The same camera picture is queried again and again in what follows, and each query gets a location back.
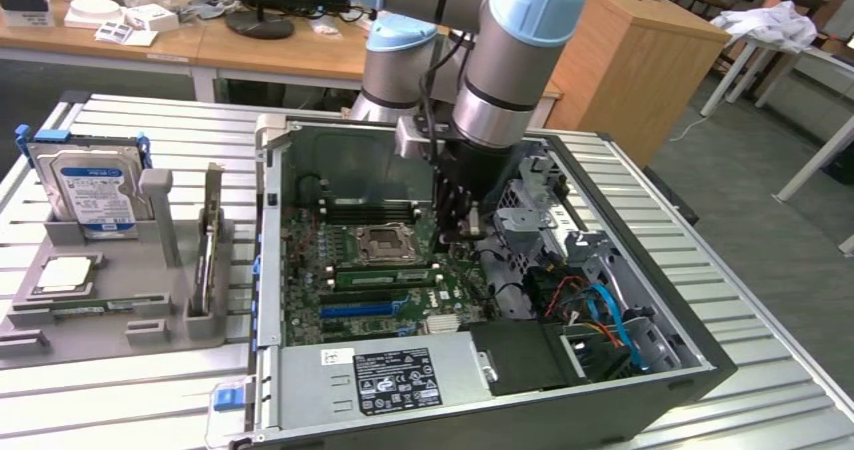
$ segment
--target slotted metal surface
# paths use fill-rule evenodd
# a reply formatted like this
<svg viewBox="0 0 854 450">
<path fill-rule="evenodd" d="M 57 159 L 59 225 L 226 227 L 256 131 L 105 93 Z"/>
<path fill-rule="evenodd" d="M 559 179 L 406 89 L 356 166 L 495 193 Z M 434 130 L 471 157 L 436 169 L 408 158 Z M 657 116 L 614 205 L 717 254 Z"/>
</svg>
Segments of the slotted metal surface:
<svg viewBox="0 0 854 450">
<path fill-rule="evenodd" d="M 262 112 L 282 110 L 95 95 L 84 105 L 67 108 L 68 115 L 52 113 L 45 126 L 68 120 L 76 133 L 146 132 L 155 165 L 175 171 L 170 198 L 178 219 L 195 218 L 207 163 L 224 165 L 223 206 L 238 223 L 228 344 L 0 372 L 0 448 L 100 448 L 103 442 L 121 442 L 123 448 L 206 447 L 207 392 L 218 381 L 246 372 L 255 229 L 252 132 Z M 850 400 L 662 203 L 619 149 L 590 134 L 560 135 L 739 366 L 699 403 L 667 413 L 631 442 L 609 449 L 854 448 Z M 595 228 L 581 195 L 573 193 L 570 200 Z M 0 212 L 4 315 L 44 237 L 40 222 L 48 212 L 37 178 L 23 162 L 0 184 L 0 202 L 5 204 Z M 226 425 L 219 423 L 222 433 L 238 432 L 242 415 Z"/>
</svg>

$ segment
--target wooden cabinet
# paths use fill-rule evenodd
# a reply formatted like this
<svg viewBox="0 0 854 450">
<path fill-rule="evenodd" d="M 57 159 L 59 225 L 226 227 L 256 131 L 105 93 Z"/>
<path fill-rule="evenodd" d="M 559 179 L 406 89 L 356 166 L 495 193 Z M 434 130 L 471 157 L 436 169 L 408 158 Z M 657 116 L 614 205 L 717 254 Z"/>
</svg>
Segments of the wooden cabinet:
<svg viewBox="0 0 854 450">
<path fill-rule="evenodd" d="M 587 0 L 551 76 L 547 128 L 613 136 L 643 167 L 729 40 L 667 0 Z"/>
</svg>

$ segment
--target red wire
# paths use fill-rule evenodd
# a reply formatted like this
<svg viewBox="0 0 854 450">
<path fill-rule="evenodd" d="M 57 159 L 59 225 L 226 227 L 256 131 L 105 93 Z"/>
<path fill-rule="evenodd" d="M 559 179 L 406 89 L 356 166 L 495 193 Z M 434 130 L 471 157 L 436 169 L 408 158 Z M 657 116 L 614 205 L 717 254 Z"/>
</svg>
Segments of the red wire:
<svg viewBox="0 0 854 450">
<path fill-rule="evenodd" d="M 578 280 L 585 285 L 587 284 L 587 280 L 585 280 L 582 277 L 578 277 L 575 275 L 570 275 L 568 277 L 563 277 L 563 279 L 560 280 L 560 283 L 558 284 L 558 289 L 555 290 L 555 294 L 551 296 L 551 302 L 548 303 L 548 309 L 546 310 L 546 316 L 551 315 L 551 311 L 555 308 L 555 303 L 558 302 L 558 295 L 560 294 L 560 290 L 563 289 L 563 284 L 566 282 L 568 282 L 570 280 Z"/>
<path fill-rule="evenodd" d="M 614 348 L 619 347 L 619 341 L 617 340 L 617 337 L 614 337 L 614 334 L 609 330 L 609 327 L 606 327 L 597 321 L 594 321 L 593 324 L 602 329 L 602 331 L 605 332 L 605 335 L 609 337 L 609 340 L 614 342 Z"/>
</svg>

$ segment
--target hard drive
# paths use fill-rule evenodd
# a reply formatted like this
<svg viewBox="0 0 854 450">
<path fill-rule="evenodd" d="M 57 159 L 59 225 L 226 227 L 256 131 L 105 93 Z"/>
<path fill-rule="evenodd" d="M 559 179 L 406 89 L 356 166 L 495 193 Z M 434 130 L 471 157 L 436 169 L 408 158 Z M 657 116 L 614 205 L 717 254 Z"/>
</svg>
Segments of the hard drive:
<svg viewBox="0 0 854 450">
<path fill-rule="evenodd" d="M 40 130 L 27 150 L 53 219 L 80 223 L 91 239 L 135 237 L 136 222 L 154 218 L 151 203 L 139 189 L 148 166 L 148 139 Z"/>
</svg>

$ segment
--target power supply label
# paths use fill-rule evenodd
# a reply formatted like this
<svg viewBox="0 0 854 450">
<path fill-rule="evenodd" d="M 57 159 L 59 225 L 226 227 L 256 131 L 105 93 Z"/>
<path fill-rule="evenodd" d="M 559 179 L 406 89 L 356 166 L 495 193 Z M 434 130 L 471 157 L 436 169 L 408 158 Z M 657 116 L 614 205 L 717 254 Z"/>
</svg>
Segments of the power supply label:
<svg viewBox="0 0 854 450">
<path fill-rule="evenodd" d="M 65 167 L 60 174 L 80 224 L 101 231 L 129 229 L 136 219 L 131 199 L 121 193 L 125 185 L 121 170 Z"/>
<path fill-rule="evenodd" d="M 442 405 L 439 381 L 426 348 L 352 357 L 359 410 L 382 415 Z"/>
</svg>

